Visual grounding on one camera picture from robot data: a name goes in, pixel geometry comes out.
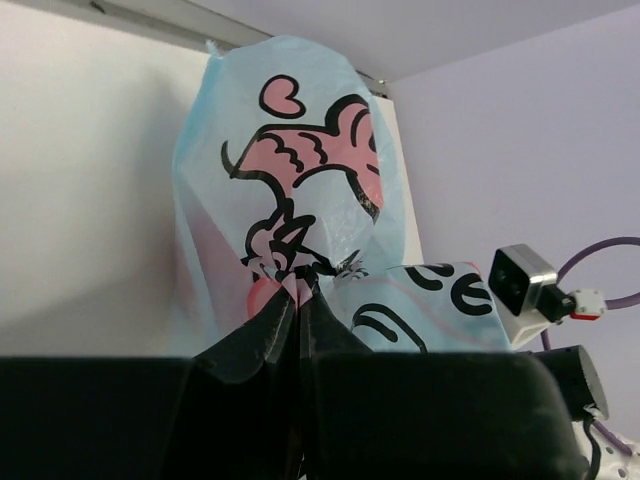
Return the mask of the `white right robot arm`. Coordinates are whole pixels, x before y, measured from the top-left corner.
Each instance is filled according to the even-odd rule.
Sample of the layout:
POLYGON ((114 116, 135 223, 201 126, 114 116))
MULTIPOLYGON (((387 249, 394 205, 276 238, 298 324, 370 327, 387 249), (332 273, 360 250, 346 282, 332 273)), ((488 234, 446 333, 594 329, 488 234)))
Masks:
POLYGON ((581 345, 532 352, 531 407, 518 448, 529 479, 637 479, 639 444, 604 429, 609 406, 581 345))

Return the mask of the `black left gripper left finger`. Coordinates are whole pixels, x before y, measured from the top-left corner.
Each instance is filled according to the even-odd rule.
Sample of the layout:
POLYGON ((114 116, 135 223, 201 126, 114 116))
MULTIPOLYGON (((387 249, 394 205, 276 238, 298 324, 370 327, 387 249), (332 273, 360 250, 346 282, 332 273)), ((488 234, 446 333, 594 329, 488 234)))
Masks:
POLYGON ((183 358, 3 357, 5 479, 293 479, 295 305, 183 358))

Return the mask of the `light blue plastic bag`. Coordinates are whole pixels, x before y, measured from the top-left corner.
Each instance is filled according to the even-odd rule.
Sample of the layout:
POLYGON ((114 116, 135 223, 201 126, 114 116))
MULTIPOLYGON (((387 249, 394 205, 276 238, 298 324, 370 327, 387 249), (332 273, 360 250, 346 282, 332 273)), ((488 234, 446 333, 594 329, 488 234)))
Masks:
POLYGON ((277 294, 378 351, 507 351, 469 262, 407 258, 405 181, 349 61, 291 36, 212 51, 172 161, 169 349, 193 355, 277 294))

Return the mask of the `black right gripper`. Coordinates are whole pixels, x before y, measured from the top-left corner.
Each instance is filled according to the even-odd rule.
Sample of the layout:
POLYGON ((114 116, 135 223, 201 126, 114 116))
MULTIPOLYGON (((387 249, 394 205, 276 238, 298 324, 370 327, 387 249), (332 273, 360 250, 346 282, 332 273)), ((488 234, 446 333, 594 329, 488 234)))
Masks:
POLYGON ((574 345, 545 351, 528 351, 554 377, 573 421, 589 417, 607 420, 609 406, 603 384, 587 350, 574 345))

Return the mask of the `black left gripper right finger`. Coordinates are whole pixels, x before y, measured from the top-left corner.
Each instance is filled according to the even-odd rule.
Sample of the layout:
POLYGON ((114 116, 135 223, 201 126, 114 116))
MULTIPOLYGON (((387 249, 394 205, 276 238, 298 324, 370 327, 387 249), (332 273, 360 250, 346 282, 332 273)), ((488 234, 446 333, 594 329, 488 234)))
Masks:
POLYGON ((321 294, 299 311, 301 436, 310 479, 582 479, 561 392, 533 355, 444 351, 418 334, 445 282, 369 300, 355 325, 406 340, 376 352, 321 294))

